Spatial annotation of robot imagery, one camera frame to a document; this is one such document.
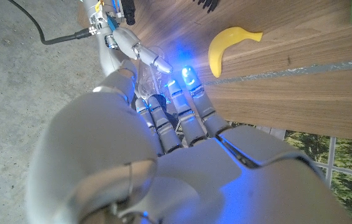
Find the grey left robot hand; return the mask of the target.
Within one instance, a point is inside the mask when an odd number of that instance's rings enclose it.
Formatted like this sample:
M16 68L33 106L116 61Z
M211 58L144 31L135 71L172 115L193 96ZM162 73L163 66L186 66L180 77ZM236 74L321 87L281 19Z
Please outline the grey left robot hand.
M352 223L301 151L231 127L195 90L203 123L178 142L160 108L132 108L128 60L60 110L27 179L30 223Z

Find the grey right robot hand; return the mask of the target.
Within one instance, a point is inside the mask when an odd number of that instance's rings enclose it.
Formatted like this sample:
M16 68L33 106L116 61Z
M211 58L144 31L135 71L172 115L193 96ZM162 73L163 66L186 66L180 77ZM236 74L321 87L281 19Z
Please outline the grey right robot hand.
M99 60L104 75L118 70L123 62L140 60L164 74L173 67L152 50L145 47L133 31L121 27L122 22L135 24L133 0L82 0L89 21L90 32L98 41Z

